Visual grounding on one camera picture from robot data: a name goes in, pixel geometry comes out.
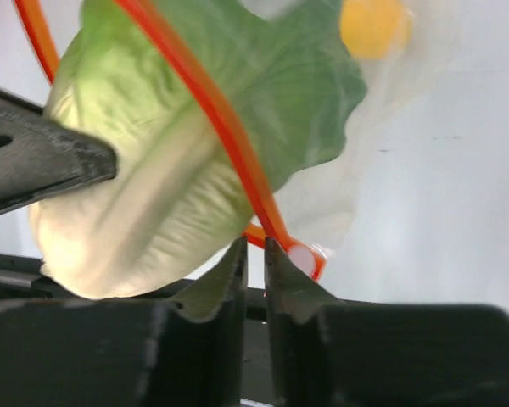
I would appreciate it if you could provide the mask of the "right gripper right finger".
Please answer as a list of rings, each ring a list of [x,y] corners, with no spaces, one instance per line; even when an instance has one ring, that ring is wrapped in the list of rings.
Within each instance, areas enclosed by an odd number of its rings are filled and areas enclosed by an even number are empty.
[[[334,297],[266,241],[276,406],[509,406],[509,314]]]

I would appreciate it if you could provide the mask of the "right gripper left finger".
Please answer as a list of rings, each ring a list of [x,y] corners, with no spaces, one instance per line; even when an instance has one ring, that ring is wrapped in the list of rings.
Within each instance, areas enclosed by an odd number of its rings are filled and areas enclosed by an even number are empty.
[[[0,406],[237,406],[247,243],[167,299],[0,301]]]

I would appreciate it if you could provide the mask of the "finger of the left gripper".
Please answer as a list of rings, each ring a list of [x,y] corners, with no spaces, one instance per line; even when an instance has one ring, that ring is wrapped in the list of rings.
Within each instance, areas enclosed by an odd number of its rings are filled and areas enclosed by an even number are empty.
[[[107,143],[42,116],[0,89],[0,215],[116,175]]]

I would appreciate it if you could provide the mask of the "green fake lettuce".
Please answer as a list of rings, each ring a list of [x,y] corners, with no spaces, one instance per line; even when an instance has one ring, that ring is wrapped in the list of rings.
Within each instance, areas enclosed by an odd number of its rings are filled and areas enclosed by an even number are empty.
[[[273,191],[335,160],[366,95],[338,33],[338,1],[302,1],[263,19],[238,1],[158,1],[238,113]],[[203,110],[138,26],[111,1],[85,1],[44,114],[108,142],[110,181],[34,203],[41,272],[65,278],[93,260],[156,290],[205,263],[253,217]]]

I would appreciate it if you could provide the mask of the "clear zip top bag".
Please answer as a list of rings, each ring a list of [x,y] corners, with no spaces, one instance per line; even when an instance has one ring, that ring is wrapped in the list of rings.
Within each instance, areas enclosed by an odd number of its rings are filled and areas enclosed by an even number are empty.
[[[442,70],[454,1],[84,1],[44,109],[108,143],[113,180],[29,208],[41,272],[86,297],[174,282],[242,234],[326,259],[355,217],[376,126]],[[195,80],[248,154],[256,209]]]

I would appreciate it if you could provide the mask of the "yellow fake lemon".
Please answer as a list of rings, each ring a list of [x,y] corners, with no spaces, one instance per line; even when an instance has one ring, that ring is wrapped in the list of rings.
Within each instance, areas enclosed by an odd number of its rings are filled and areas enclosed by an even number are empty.
[[[343,1],[339,29],[353,58],[383,59],[410,41],[412,14],[401,1]]]

